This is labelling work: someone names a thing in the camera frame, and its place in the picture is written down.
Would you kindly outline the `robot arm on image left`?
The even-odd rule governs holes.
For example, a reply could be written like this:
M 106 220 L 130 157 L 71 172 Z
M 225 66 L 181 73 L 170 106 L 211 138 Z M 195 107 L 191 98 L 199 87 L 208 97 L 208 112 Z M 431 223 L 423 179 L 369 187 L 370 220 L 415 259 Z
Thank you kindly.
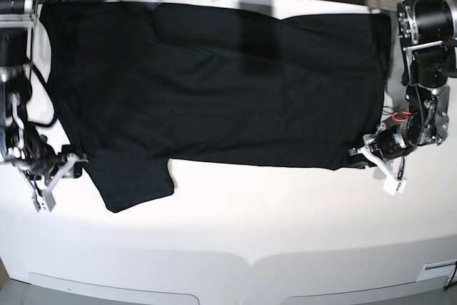
M 33 63 L 33 39 L 39 0 L 1 0 L 1 162 L 26 178 L 49 180 L 61 158 L 29 121 L 31 77 L 44 78 Z

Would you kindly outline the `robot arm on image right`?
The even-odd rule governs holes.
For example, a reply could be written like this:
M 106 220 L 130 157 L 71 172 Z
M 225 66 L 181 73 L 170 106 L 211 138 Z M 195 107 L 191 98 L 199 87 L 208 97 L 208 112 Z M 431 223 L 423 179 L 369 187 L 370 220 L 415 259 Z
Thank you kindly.
M 456 0 L 401 0 L 397 22 L 406 110 L 374 135 L 373 149 L 385 160 L 447 139 L 447 81 L 456 77 Z

